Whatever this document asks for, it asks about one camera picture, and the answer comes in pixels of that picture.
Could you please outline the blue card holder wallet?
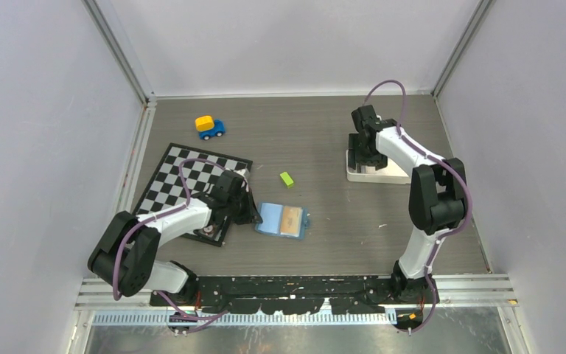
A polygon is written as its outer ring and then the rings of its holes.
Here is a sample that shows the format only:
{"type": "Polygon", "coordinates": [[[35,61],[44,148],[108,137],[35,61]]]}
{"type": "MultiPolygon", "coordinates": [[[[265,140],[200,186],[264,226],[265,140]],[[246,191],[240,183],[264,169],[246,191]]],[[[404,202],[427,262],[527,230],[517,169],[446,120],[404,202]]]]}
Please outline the blue card holder wallet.
{"type": "Polygon", "coordinates": [[[310,214],[303,207],[261,202],[258,212],[262,222],[255,230],[262,235],[303,240],[310,226],[310,214]]]}

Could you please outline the white plastic box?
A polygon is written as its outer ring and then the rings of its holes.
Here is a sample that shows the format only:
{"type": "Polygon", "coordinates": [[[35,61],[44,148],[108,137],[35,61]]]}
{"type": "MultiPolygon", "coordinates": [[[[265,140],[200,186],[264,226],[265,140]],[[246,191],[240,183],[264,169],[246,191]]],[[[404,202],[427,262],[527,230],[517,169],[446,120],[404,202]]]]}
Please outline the white plastic box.
{"type": "Polygon", "coordinates": [[[410,176],[392,159],[387,167],[377,170],[356,162],[352,149],[346,151],[346,178],[357,183],[410,184],[410,176]]]}

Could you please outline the gold credit card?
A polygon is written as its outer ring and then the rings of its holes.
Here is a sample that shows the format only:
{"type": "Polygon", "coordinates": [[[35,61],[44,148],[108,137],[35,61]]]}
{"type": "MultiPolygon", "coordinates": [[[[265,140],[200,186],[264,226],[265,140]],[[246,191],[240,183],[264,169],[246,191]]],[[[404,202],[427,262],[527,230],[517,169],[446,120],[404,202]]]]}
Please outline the gold credit card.
{"type": "Polygon", "coordinates": [[[304,210],[297,206],[284,206],[279,231],[282,235],[298,237],[304,210]]]}

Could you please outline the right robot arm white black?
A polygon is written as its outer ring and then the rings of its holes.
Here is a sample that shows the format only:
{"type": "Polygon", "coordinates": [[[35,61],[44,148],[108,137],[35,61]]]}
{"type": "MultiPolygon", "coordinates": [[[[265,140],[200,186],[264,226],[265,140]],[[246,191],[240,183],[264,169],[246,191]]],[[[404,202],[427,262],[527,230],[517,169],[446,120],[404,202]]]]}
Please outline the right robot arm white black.
{"type": "Polygon", "coordinates": [[[394,119],[380,119],[372,105],[352,112],[348,166],[386,168],[394,162],[410,178],[408,213],[413,231],[391,275],[391,293],[411,302],[426,286],[444,239],[459,232],[471,215],[464,163],[418,144],[394,119]]]}

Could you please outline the small compass in black case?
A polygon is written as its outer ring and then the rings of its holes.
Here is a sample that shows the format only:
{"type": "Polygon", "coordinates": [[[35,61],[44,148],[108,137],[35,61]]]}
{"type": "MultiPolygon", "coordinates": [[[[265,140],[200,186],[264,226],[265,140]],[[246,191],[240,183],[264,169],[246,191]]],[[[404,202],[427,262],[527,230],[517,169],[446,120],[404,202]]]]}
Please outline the small compass in black case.
{"type": "Polygon", "coordinates": [[[210,240],[216,240],[218,238],[219,226],[216,224],[208,225],[198,231],[201,237],[205,237],[210,240]]]}

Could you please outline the green block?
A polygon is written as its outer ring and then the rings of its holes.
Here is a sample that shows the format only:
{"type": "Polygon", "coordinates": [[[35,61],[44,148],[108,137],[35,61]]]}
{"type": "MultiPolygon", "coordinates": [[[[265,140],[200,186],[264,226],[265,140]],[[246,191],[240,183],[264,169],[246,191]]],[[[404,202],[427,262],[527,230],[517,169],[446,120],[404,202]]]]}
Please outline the green block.
{"type": "Polygon", "coordinates": [[[284,183],[284,185],[286,186],[286,188],[291,188],[295,185],[293,178],[288,172],[282,172],[279,174],[279,176],[282,182],[284,183]]]}

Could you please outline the black white chessboard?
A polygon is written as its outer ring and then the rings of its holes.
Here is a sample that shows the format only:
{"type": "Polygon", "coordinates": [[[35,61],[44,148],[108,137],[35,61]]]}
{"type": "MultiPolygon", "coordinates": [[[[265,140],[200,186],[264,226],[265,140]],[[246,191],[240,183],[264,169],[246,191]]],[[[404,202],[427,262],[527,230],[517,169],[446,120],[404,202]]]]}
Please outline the black white chessboard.
{"type": "Polygon", "coordinates": [[[252,162],[195,147],[170,144],[145,188],[134,213],[146,228],[159,231],[160,245],[186,237],[213,246],[221,246],[230,225],[219,226],[218,238],[201,237],[198,231],[208,226],[212,211],[200,194],[208,192],[224,170],[250,170],[252,162]]]}

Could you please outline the blue yellow toy car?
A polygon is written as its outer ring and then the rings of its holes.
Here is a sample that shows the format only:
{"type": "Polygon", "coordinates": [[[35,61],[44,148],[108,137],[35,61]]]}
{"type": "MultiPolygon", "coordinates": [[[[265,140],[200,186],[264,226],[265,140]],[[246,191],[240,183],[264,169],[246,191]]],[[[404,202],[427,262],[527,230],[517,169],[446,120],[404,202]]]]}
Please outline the blue yellow toy car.
{"type": "Polygon", "coordinates": [[[196,118],[195,129],[201,140],[209,140],[214,136],[222,136],[226,133],[224,123],[210,115],[196,118]]]}

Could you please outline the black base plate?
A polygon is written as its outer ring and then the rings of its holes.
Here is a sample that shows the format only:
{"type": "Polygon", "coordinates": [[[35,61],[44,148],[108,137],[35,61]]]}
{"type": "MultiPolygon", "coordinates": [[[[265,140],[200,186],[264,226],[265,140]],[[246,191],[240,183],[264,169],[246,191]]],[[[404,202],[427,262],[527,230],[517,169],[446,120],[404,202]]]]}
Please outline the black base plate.
{"type": "Polygon", "coordinates": [[[206,314],[314,314],[326,305],[333,314],[366,314],[384,305],[420,308],[437,298],[426,280],[399,290],[388,276],[207,276],[192,278],[177,294],[153,294],[150,304],[174,303],[206,314]]]}

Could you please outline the aluminium frame rail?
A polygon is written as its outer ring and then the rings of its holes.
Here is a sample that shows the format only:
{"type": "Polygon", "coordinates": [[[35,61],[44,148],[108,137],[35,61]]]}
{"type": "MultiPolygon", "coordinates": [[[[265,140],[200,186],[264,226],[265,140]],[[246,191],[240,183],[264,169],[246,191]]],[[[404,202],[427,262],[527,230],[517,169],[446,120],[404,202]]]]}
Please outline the aluminium frame rail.
{"type": "Polygon", "coordinates": [[[504,274],[435,278],[434,291],[394,296],[386,276],[203,277],[188,296],[142,290],[120,300],[100,279],[84,280],[75,307],[102,325],[176,325],[181,314],[216,325],[343,325],[420,322],[431,309],[513,308],[519,302],[504,274]]]}

